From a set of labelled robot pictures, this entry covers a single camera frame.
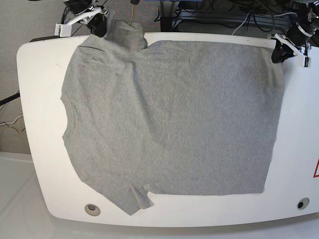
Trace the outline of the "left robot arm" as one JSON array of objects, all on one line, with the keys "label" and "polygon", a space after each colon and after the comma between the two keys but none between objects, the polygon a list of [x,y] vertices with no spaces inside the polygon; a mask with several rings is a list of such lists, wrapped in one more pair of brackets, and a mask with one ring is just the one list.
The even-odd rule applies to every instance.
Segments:
[{"label": "left robot arm", "polygon": [[310,39],[319,30],[319,2],[317,0],[298,0],[296,17],[285,33],[271,35],[276,40],[271,59],[283,63],[292,57],[301,57],[304,67],[309,66]]}]

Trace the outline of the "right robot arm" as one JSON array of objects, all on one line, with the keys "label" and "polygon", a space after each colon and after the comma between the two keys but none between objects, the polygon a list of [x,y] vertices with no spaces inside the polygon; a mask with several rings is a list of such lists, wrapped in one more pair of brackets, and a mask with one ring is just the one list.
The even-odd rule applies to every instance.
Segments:
[{"label": "right robot arm", "polygon": [[79,23],[86,26],[91,34],[103,37],[107,33],[108,11],[104,4],[95,5],[97,0],[64,0],[65,9],[61,21],[56,24],[55,35],[70,37],[72,25]]}]

